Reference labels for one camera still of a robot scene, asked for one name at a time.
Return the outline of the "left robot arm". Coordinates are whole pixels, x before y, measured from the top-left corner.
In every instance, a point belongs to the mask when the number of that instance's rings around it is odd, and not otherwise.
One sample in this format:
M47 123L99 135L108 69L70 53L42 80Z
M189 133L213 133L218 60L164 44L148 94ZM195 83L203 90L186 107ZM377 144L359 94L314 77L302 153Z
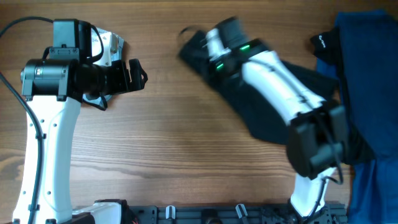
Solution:
M98 200L74 210L70 197L73 133L85 95L104 98L139 91L147 74L136 59L100 65L91 36L97 28L77 19L56 19L53 44L29 60L18 94L27 112L22 187L13 223L134 223L125 200Z

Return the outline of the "black shorts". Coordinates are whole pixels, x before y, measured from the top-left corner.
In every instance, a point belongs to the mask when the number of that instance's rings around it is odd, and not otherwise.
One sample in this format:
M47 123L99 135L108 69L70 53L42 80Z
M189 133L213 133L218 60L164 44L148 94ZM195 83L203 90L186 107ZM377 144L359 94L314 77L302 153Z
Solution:
M251 135L263 141L287 144L287 127L272 105L238 75L227 78L211 77L209 74L208 50L205 47L205 32L197 31L182 46L178 56L214 91L218 92L240 115ZM321 75L299 65L284 61L283 64L306 87L326 100L332 99L338 80Z

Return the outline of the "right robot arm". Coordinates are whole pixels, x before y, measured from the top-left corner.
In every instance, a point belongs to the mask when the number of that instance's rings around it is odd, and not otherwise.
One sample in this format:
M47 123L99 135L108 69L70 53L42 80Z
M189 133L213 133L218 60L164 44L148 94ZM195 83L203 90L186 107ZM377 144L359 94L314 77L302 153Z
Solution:
M242 107L249 122L285 146L296 176L291 222L310 223L325 212L330 182L342 184L348 150L345 109L299 78L260 39L248 39L232 17L206 32L204 77Z

